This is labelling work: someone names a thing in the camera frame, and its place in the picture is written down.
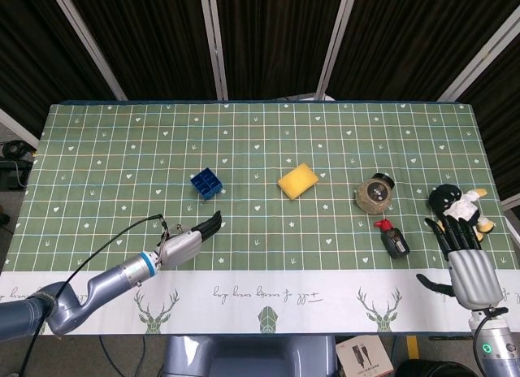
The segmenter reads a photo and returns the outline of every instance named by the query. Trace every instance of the blue plastic block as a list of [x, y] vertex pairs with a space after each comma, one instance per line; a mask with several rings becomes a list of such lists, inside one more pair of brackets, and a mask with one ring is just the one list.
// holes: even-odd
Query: blue plastic block
[[217, 178], [209, 168], [206, 168], [195, 175], [191, 179], [191, 182], [205, 200], [209, 200], [216, 193], [222, 190], [222, 182], [219, 181], [219, 178]]

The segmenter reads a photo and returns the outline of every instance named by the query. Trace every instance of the red nozzle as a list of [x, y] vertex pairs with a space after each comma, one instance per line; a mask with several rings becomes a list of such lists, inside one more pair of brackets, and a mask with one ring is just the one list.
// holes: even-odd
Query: red nozzle
[[393, 228], [393, 225], [392, 225], [392, 223], [390, 223], [389, 220], [382, 219], [380, 221], [376, 221], [374, 223], [374, 227], [379, 227], [379, 228], [381, 228], [381, 232], [386, 232], [386, 231], [390, 231]]

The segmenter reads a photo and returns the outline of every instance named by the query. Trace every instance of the deer print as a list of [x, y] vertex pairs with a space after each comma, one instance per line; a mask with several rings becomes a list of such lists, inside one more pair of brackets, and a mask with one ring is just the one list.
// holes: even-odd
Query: deer print
[[141, 312], [139, 314], [139, 319], [146, 324], [146, 333], [145, 334], [160, 334], [161, 333], [161, 324], [168, 321], [170, 318], [169, 312], [171, 311], [171, 308], [176, 304], [176, 302], [179, 300], [179, 293], [177, 292], [177, 289], [175, 290], [174, 294], [170, 295], [170, 306], [168, 306], [166, 309], [164, 309], [164, 303], [162, 304], [162, 310], [157, 316], [157, 318], [154, 318], [150, 313], [150, 304], [146, 306], [146, 310], [143, 310], [141, 307], [141, 303], [143, 301], [143, 298], [145, 295], [140, 295], [139, 292], [137, 292], [136, 297], [133, 299], [136, 304], [137, 308], [139, 308], [139, 311]]
[[276, 332], [276, 320], [278, 315], [270, 306], [265, 306], [258, 315], [260, 332], [262, 334], [274, 334]]
[[394, 300], [394, 306], [390, 308], [390, 303], [387, 300], [387, 311], [383, 316], [381, 316], [379, 312], [375, 310], [373, 301], [371, 308], [366, 305], [366, 293], [363, 293], [361, 288], [359, 288], [359, 291], [357, 292], [356, 298], [363, 304], [365, 309], [368, 310], [366, 316], [368, 316], [371, 321], [377, 323], [377, 332], [392, 332], [392, 329], [390, 328], [390, 322], [393, 322], [397, 318], [397, 312], [395, 312], [395, 310], [397, 309], [397, 306], [399, 305], [399, 302], [402, 300], [403, 296], [399, 292], [399, 289], [396, 288], [396, 291], [392, 293], [392, 297]]

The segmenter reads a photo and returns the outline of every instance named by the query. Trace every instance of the small red bottle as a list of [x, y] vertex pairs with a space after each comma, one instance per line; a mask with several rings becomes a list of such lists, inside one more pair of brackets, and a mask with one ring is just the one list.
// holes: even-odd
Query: small red bottle
[[410, 253], [403, 234], [394, 228], [390, 221], [386, 219], [376, 221], [374, 226], [381, 228], [381, 240], [392, 258], [397, 259]]

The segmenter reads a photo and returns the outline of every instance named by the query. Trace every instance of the white border with deer print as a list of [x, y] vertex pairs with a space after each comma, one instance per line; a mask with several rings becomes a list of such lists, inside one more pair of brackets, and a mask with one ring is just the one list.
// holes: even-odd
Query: white border with deer print
[[[95, 312], [72, 334], [259, 333], [270, 306], [276, 333], [468, 332], [470, 311], [415, 278], [449, 282], [445, 270], [164, 271]], [[81, 301], [95, 272], [72, 281]], [[505, 316], [520, 332], [520, 275], [498, 271]], [[25, 298], [67, 273], [4, 272], [0, 302]]]

